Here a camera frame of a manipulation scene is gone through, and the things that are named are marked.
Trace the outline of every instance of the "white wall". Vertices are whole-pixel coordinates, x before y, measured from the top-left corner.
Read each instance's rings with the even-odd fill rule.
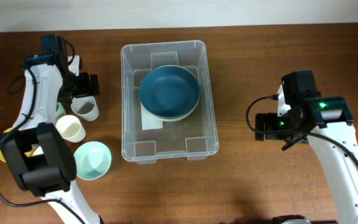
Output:
[[[358,22],[358,0],[0,0],[0,32]]]

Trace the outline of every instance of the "blue bowl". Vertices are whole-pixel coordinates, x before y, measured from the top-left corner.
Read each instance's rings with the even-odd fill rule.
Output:
[[[151,71],[139,88],[144,108],[163,121],[178,121],[187,117],[197,106],[200,88],[187,69],[166,65]]]

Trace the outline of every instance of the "green cup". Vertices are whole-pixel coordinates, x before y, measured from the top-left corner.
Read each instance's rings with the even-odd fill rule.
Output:
[[[100,142],[87,142],[74,153],[77,176],[84,180],[97,179],[109,170],[112,155],[109,148]]]

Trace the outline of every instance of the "cable connector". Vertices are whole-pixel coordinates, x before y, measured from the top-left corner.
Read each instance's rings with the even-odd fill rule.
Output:
[[[278,94],[272,95],[272,99],[273,99],[273,100],[278,100]]]

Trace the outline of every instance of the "wood surface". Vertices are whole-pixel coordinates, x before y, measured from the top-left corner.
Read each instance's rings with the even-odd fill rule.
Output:
[[[110,171],[93,181],[77,179],[91,208],[105,223],[241,223],[300,214],[333,220],[336,209],[312,148],[254,140],[245,112],[256,98],[276,93],[282,76],[313,70],[324,96],[343,96],[358,140],[358,24],[249,26],[194,29],[83,30],[56,32],[99,75],[100,116],[82,123],[85,142],[111,149]],[[0,34],[0,133],[16,120],[22,92],[8,95],[24,57],[40,52],[39,37],[51,32]],[[202,40],[207,47],[220,148],[202,161],[163,159],[138,165],[121,156],[121,58],[126,44]],[[251,111],[277,110],[266,101]],[[80,143],[69,144],[75,151]],[[22,192],[0,161],[0,188],[13,202],[36,200]],[[48,205],[12,208],[0,201],[0,223],[61,223]]]

